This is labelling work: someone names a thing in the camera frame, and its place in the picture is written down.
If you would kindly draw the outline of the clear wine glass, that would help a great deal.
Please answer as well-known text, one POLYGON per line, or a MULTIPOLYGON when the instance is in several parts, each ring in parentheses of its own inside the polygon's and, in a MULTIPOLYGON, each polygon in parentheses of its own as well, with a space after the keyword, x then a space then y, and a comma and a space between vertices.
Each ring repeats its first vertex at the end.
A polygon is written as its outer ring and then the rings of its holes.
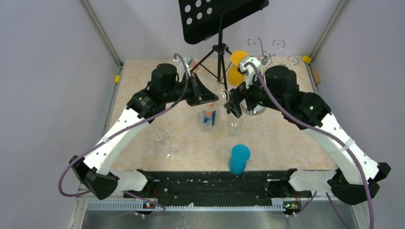
POLYGON ((224 88, 217 90, 216 95, 218 100, 214 102, 214 105, 217 107, 224 106, 230 99, 228 91, 224 88))

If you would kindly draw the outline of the orange plastic wine glass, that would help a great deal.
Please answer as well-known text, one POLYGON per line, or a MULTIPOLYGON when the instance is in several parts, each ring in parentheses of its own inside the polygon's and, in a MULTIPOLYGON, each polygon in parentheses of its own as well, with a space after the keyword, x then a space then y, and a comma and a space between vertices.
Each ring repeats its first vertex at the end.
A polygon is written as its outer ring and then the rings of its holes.
POLYGON ((238 71, 240 62, 248 56, 248 53, 243 50, 234 51, 230 56, 231 66, 228 70, 227 81, 232 86, 239 86, 245 76, 238 71))

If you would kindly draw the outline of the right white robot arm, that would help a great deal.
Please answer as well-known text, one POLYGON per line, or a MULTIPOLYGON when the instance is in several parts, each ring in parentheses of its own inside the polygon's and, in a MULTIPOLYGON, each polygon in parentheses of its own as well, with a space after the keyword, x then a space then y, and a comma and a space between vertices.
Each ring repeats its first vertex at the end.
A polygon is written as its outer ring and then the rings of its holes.
POLYGON ((331 193, 340 201, 357 205, 375 197, 378 182, 391 171, 385 162, 370 159, 338 123, 331 108, 317 94, 302 92, 293 70, 273 66, 265 71, 266 86, 255 81, 230 91, 225 108, 237 117, 241 103, 281 111, 283 117, 315 140, 337 165, 332 170, 289 169, 279 181, 271 182, 270 195, 292 197, 297 192, 331 193))

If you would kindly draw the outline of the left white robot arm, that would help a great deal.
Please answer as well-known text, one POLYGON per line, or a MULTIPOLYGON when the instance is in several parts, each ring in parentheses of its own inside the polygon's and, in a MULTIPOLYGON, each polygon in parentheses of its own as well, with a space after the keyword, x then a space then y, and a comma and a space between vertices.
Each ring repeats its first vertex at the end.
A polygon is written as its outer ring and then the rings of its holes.
POLYGON ((119 177, 111 172, 111 167, 137 134, 181 101, 197 106, 218 99, 189 71, 188 65, 159 64, 147 86, 133 94, 119 119, 94 148, 71 158, 72 170, 97 199, 106 199, 119 185, 119 177))

